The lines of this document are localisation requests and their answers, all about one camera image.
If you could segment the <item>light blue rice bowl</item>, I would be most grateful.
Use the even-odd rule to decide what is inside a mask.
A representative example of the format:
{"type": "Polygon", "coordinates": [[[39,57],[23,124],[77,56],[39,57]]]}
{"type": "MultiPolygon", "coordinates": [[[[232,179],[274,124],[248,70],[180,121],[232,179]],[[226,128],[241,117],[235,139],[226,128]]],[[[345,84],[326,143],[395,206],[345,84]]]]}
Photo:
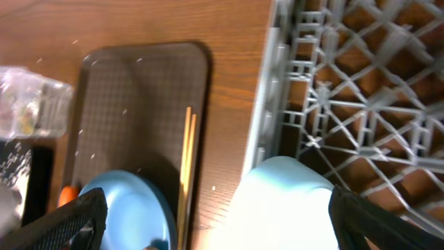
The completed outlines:
{"type": "Polygon", "coordinates": [[[328,212],[334,186],[288,156],[261,162],[241,180],[209,249],[338,249],[328,212]]]}

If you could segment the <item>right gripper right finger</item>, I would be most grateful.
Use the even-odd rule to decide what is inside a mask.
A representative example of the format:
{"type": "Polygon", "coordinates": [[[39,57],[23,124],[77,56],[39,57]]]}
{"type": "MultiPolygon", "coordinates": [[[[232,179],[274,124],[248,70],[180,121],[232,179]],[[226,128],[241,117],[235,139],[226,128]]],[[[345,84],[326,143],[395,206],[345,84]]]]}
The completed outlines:
{"type": "Polygon", "coordinates": [[[443,250],[443,239],[414,226],[355,193],[334,186],[328,211],[340,249],[443,250]]]}

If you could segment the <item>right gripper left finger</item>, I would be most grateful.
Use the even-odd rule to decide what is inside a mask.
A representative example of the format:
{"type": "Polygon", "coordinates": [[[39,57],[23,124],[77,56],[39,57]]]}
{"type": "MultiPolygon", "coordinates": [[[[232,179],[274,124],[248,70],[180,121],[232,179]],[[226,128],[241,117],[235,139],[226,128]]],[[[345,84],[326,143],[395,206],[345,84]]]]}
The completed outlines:
{"type": "Polygon", "coordinates": [[[2,249],[99,249],[108,207],[97,187],[1,239],[2,249]]]}

